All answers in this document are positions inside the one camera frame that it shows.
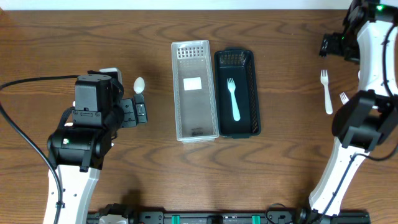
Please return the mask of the white plastic spoon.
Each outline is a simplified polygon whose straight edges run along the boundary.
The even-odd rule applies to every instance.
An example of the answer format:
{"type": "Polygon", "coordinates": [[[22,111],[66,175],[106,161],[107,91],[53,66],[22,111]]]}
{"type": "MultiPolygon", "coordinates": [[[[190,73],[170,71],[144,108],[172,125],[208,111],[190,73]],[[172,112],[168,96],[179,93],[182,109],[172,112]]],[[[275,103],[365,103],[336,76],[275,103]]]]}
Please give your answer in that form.
{"type": "Polygon", "coordinates": [[[134,86],[133,86],[134,92],[135,92],[137,95],[138,95],[138,94],[141,94],[141,93],[144,91],[145,86],[146,86],[146,84],[145,84],[144,79],[143,79],[142,77],[138,77],[138,78],[135,80],[135,82],[134,82],[134,86]]]}

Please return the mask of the white plastic fork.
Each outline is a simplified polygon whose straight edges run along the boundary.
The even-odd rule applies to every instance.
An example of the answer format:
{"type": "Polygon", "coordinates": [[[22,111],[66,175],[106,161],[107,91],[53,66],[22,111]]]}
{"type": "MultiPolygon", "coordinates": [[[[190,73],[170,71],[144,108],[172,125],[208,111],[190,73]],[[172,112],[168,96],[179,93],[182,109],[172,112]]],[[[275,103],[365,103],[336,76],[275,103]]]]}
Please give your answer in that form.
{"type": "Polygon", "coordinates": [[[341,102],[342,102],[344,105],[345,105],[347,102],[349,102],[349,98],[348,98],[348,96],[346,95],[345,92],[341,92],[341,93],[339,94],[339,96],[340,96],[341,102]]]}
{"type": "Polygon", "coordinates": [[[239,121],[241,119],[241,115],[240,115],[238,104],[237,104],[237,101],[236,101],[236,95],[235,95],[236,85],[235,85],[235,82],[234,82],[233,78],[228,78],[227,79],[227,86],[228,86],[228,90],[229,90],[230,95],[231,95],[231,105],[232,105],[233,119],[235,121],[239,121]]]}
{"type": "Polygon", "coordinates": [[[327,114],[333,114],[333,106],[331,103],[330,91],[329,91],[329,87],[328,87],[329,80],[328,80],[328,71],[327,70],[321,70],[320,81],[324,87],[325,111],[327,114]]]}

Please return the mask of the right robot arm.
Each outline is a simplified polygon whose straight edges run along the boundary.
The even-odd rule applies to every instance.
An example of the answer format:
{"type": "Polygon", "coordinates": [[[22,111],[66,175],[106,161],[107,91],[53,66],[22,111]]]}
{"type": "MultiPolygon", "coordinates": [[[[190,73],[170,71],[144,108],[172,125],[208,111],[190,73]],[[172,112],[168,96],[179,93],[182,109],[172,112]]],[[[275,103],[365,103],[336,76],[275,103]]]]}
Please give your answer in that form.
{"type": "Polygon", "coordinates": [[[397,127],[397,1],[352,1],[343,26],[323,36],[319,54],[358,63],[358,92],[333,118],[331,157],[297,223],[366,223],[362,212],[341,214],[342,199],[361,163],[397,127]]]}

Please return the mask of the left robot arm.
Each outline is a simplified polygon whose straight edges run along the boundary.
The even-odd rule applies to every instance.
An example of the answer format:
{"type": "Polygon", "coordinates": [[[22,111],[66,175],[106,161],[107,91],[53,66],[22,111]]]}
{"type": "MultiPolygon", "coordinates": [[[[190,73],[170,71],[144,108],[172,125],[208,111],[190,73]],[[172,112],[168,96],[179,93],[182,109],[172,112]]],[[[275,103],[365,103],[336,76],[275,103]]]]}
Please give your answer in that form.
{"type": "Polygon", "coordinates": [[[75,104],[49,136],[49,195],[44,223],[85,223],[104,157],[121,128],[147,122],[143,94],[124,98],[118,68],[90,70],[75,83],[75,104]]]}

